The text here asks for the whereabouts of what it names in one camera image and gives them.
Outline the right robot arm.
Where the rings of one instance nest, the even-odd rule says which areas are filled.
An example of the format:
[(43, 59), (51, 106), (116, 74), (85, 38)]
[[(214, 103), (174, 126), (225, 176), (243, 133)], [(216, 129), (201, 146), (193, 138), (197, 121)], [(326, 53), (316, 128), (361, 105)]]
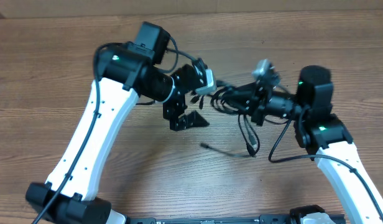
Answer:
[(243, 86), (220, 83), (219, 102), (248, 115), (261, 126), (266, 116), (287, 120), (295, 138), (306, 149), (330, 182), (351, 223), (383, 223), (383, 198), (359, 158), (354, 139), (343, 122), (332, 113), (334, 85), (325, 67), (301, 69), (297, 91), (279, 91), (280, 78), (273, 66), (252, 73), (254, 82)]

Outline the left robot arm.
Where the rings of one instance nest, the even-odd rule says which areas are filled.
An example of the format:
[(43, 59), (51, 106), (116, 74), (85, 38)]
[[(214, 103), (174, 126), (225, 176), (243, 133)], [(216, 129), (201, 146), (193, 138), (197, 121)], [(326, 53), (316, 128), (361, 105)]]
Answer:
[(170, 129), (205, 127), (196, 111), (185, 113), (185, 96), (216, 89), (211, 69), (200, 58), (162, 70), (159, 64), (173, 37), (161, 26), (144, 22), (132, 42), (99, 46), (93, 56), (90, 97), (62, 158), (43, 183), (33, 182), (25, 198), (37, 220), (52, 223), (124, 224), (127, 216), (98, 197), (104, 165), (118, 132), (139, 98), (163, 106)]

